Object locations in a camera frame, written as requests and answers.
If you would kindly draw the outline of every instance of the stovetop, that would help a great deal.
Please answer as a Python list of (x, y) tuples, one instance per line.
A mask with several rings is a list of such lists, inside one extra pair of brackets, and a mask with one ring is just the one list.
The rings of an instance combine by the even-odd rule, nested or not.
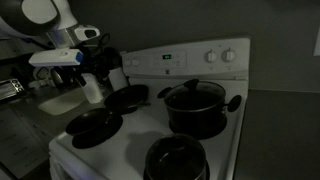
[[(150, 85), (153, 81), (144, 82)], [(238, 88), (227, 90), (227, 102), (239, 94), (237, 92), (241, 92), (239, 88), (247, 85), (241, 81), (214, 82), (224, 86), (234, 84)], [(151, 106), (123, 115), (120, 130), (104, 143), (93, 148), (76, 149), (72, 146), (72, 136), (63, 133), (50, 143), (51, 153), (59, 154), (61, 165), (71, 169), (70, 174), (76, 176), (75, 178), (86, 176), (88, 179), (142, 179), (147, 151), (156, 140), (172, 134), (163, 99), (152, 98), (156, 92), (151, 88)], [(246, 93), (241, 95), (243, 101), (239, 109), (226, 113), (226, 128), (213, 138), (200, 140), (206, 152), (210, 180), (226, 179), (228, 175), (232, 177), (239, 140), (239, 137), (234, 136), (239, 136), (246, 101)]]

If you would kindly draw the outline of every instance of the black frying pan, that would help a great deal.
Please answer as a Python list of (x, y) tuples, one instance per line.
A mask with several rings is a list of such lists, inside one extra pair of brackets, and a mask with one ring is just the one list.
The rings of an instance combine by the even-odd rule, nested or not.
[(148, 87), (132, 85), (115, 91), (107, 97), (106, 108), (88, 111), (73, 119), (66, 127), (66, 132), (72, 136), (88, 133), (102, 124), (110, 124), (118, 116), (131, 113), (138, 106), (145, 105), (148, 97)]

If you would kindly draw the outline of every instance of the stove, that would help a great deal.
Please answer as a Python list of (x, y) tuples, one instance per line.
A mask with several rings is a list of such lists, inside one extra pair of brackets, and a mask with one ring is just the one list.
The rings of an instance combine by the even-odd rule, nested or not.
[(129, 82), (149, 88), (147, 107), (122, 115), (123, 124), (105, 142), (87, 149), (72, 145), (65, 132), (49, 144), (51, 172), (61, 170), (73, 179), (141, 180), (151, 145), (172, 134), (169, 116), (158, 93), (198, 78), (226, 90), (226, 103), (242, 96), (240, 107), (226, 113), (226, 126), (214, 137), (200, 140), (205, 149), (210, 180), (232, 179), (248, 95), (250, 39), (224, 38), (156, 47), (123, 55)]

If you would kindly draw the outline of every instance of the wall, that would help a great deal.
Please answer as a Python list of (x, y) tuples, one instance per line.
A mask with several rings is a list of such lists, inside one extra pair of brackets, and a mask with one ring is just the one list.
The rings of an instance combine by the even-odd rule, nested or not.
[(320, 92), (318, 0), (71, 0), (82, 24), (138, 50), (225, 35), (252, 37), (250, 88)]

